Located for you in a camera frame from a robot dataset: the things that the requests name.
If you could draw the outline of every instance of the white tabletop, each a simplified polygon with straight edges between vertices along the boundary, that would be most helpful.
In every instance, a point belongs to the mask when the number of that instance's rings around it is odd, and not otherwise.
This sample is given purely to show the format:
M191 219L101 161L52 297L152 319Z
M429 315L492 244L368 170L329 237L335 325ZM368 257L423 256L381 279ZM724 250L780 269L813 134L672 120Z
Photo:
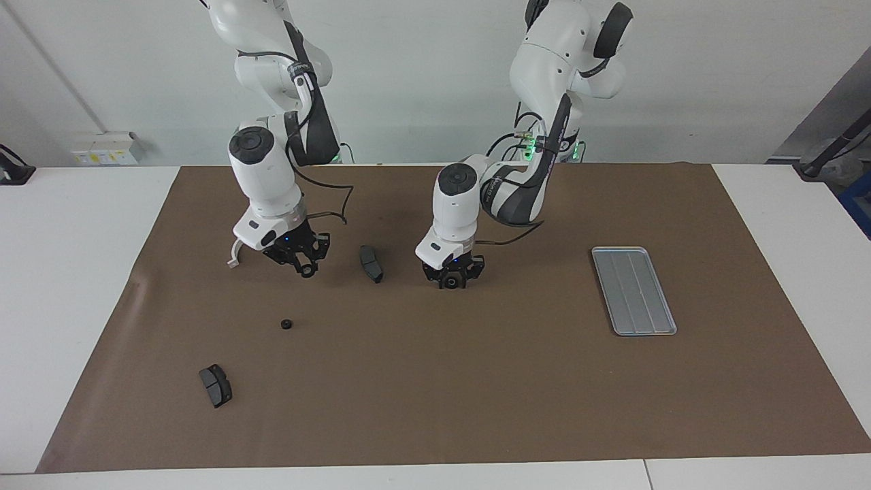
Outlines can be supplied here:
M871 431L871 242L824 186L801 182L789 167L716 170ZM177 172L41 169L25 187L0 187L0 473L36 468ZM683 490L823 483L827 490L871 487L871 455L0 476L1 488Z

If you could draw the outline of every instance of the gray plastic tray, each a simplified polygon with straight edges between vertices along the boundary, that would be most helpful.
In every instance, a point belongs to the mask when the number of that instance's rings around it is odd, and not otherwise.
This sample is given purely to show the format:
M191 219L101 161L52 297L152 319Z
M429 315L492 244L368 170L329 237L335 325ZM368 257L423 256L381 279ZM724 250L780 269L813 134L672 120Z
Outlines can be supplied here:
M592 254L611 324L618 335L644 337L678 333L647 250L596 247Z

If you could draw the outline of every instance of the black circular joint cap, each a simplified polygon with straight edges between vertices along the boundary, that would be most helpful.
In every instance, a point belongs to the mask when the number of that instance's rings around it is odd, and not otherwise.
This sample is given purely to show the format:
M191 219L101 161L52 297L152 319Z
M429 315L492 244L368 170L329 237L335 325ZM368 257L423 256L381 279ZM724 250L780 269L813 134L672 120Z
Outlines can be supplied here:
M230 140L230 154L245 165L263 161L275 146L272 132L263 126L240 129Z
M467 193L478 182L475 169L465 163L448 165L438 174L438 187L446 195Z

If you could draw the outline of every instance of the wall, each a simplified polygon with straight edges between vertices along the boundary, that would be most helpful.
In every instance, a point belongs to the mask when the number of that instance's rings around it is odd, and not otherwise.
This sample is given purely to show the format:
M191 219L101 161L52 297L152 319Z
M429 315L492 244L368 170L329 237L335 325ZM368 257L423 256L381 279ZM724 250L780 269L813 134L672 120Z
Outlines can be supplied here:
M778 148L776 154L800 157L811 146L840 136L871 108L871 49L859 58L814 110ZM858 148L860 157L871 158L871 143Z
M629 80L586 106L588 160L765 161L871 44L867 0L625 1L636 14L621 55ZM269 111L236 82L234 52L197 0L2 2L110 130L146 142L148 163L223 164L238 122ZM325 97L357 158L421 162L481 152L510 130L525 3L290 5L333 59ZM0 31L3 46L22 43ZM92 130L30 54L0 52L0 82L62 144Z

